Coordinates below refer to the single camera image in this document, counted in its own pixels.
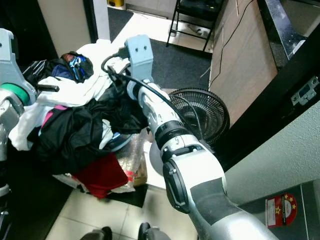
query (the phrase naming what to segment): green ring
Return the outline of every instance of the green ring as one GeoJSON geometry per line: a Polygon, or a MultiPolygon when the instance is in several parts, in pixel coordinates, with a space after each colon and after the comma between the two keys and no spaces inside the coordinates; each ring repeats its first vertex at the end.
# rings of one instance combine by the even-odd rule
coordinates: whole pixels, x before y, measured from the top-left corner
{"type": "Polygon", "coordinates": [[[20,86],[11,83],[4,83],[1,85],[1,88],[13,92],[21,100],[23,105],[27,105],[30,101],[28,93],[20,86]]]}

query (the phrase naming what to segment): black cable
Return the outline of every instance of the black cable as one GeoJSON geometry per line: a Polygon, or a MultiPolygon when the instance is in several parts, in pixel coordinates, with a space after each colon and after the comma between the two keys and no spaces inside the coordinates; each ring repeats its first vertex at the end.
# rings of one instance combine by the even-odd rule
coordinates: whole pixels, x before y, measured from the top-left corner
{"type": "Polygon", "coordinates": [[[232,36],[235,34],[237,28],[239,27],[239,25],[240,25],[240,23],[241,23],[244,15],[245,15],[245,12],[246,12],[246,10],[247,10],[247,7],[248,7],[253,1],[255,1],[255,0],[251,0],[251,1],[245,6],[244,11],[243,11],[243,14],[242,14],[241,17],[240,17],[240,20],[239,20],[238,24],[236,25],[235,29],[234,29],[233,32],[231,33],[229,39],[228,39],[228,40],[226,41],[226,43],[222,46],[221,55],[220,55],[220,59],[221,59],[221,60],[220,60],[220,66],[219,66],[219,73],[218,73],[218,75],[215,76],[215,78],[211,81],[209,88],[211,87],[212,83],[217,79],[217,77],[218,77],[218,76],[220,75],[220,73],[221,73],[222,55],[223,55],[225,46],[230,42],[230,39],[231,39],[232,36]]]}
{"type": "Polygon", "coordinates": [[[128,75],[118,74],[118,73],[115,73],[115,72],[110,72],[110,71],[108,71],[107,69],[105,69],[105,64],[106,64],[106,62],[107,62],[108,60],[110,60],[111,58],[114,58],[114,56],[112,56],[112,57],[111,57],[111,56],[107,57],[107,58],[102,62],[102,64],[101,64],[101,69],[102,69],[105,73],[107,73],[107,74],[109,74],[109,75],[114,75],[114,76],[116,76],[116,77],[118,77],[118,78],[125,78],[125,79],[127,79],[127,80],[133,81],[133,82],[135,82],[135,83],[137,83],[137,84],[140,84],[141,86],[145,87],[146,89],[150,90],[152,93],[154,93],[155,95],[157,95],[161,100],[163,100],[166,104],[168,104],[169,107],[171,107],[171,108],[173,109],[173,111],[176,112],[176,114],[179,116],[180,120],[183,121],[183,122],[186,124],[186,126],[187,126],[187,127],[189,128],[189,130],[193,133],[193,135],[195,135],[195,136],[197,135],[197,133],[194,132],[193,128],[190,126],[190,124],[188,123],[188,121],[186,121],[186,119],[184,118],[184,116],[179,112],[179,110],[176,108],[176,106],[173,105],[168,99],[166,99],[165,96],[163,96],[163,95],[162,95],[161,93],[159,93],[157,90],[153,89],[152,87],[150,87],[149,85],[147,85],[147,84],[144,83],[143,81],[140,81],[140,80],[138,80],[138,79],[136,79],[136,78],[134,78],[134,77],[131,77],[131,76],[128,76],[128,75]]]}
{"type": "Polygon", "coordinates": [[[192,106],[191,102],[189,102],[187,99],[185,99],[184,97],[182,96],[178,96],[178,95],[169,95],[170,97],[174,97],[174,98],[178,98],[178,99],[181,99],[183,101],[185,101],[189,107],[192,109],[192,111],[194,112],[194,115],[195,115],[195,118],[196,118],[196,121],[197,121],[197,124],[198,124],[198,129],[199,129],[199,132],[200,132],[200,137],[201,139],[204,139],[204,136],[202,134],[202,129],[201,129],[201,125],[200,125],[200,120],[199,120],[199,116],[197,114],[197,111],[195,110],[194,106],[192,106]]]}

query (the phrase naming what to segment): pile of clothes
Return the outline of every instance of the pile of clothes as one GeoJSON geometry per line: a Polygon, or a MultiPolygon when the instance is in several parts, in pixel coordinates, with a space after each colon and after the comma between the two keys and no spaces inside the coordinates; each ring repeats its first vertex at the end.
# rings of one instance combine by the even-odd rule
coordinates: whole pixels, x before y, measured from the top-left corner
{"type": "MultiPolygon", "coordinates": [[[[107,143],[114,134],[137,134],[148,125],[125,86],[119,91],[101,70],[114,52],[109,41],[99,39],[45,67],[37,84],[59,91],[42,91],[9,134],[17,150],[33,151],[50,174],[71,174],[99,198],[128,181],[107,143]]],[[[118,58],[112,64],[127,63],[118,58]]]]}

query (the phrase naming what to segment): red sticker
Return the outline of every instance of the red sticker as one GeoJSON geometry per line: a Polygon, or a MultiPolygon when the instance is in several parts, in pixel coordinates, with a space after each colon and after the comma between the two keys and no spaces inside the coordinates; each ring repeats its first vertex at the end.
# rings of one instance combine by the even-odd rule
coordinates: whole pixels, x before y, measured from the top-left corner
{"type": "Polygon", "coordinates": [[[296,218],[297,201],[290,193],[265,200],[265,225],[268,228],[288,226],[296,218]]]}

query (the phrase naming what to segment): fan grille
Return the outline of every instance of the fan grille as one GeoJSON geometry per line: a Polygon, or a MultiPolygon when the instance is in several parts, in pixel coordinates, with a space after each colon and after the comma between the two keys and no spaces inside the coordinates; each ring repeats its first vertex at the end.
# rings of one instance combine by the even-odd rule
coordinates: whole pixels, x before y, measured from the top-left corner
{"type": "Polygon", "coordinates": [[[220,136],[229,129],[230,117],[227,107],[212,92],[198,88],[183,88],[172,92],[169,96],[171,102],[189,122],[194,132],[199,133],[197,118],[192,108],[186,101],[174,96],[182,97],[191,103],[198,115],[203,138],[210,146],[213,146],[220,136]]]}

